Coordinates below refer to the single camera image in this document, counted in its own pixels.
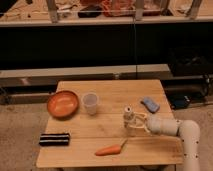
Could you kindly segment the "white rounded gripper body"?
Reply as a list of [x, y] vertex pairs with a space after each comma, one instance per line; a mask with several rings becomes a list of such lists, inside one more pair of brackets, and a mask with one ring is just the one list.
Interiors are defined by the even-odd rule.
[[146, 126], [153, 134], [176, 136], [180, 124], [181, 121], [177, 119], [168, 119], [152, 115], [148, 117]]

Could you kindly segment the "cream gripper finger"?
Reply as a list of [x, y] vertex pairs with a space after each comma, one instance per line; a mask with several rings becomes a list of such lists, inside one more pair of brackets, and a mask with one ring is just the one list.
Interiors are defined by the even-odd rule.
[[127, 126], [129, 129], [135, 129], [135, 130], [142, 130], [143, 132], [150, 133], [149, 129], [146, 126], [133, 126], [129, 125]]
[[135, 116], [137, 118], [142, 119], [142, 120], [146, 120], [147, 119], [147, 114], [145, 114], [145, 113], [135, 113]]

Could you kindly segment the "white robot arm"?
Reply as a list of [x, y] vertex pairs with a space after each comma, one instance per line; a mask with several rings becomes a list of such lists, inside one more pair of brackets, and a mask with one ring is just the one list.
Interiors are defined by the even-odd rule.
[[200, 171], [198, 155], [200, 127], [195, 121], [135, 113], [125, 114], [123, 118], [127, 129], [143, 129], [151, 134], [179, 137], [183, 146], [182, 171]]

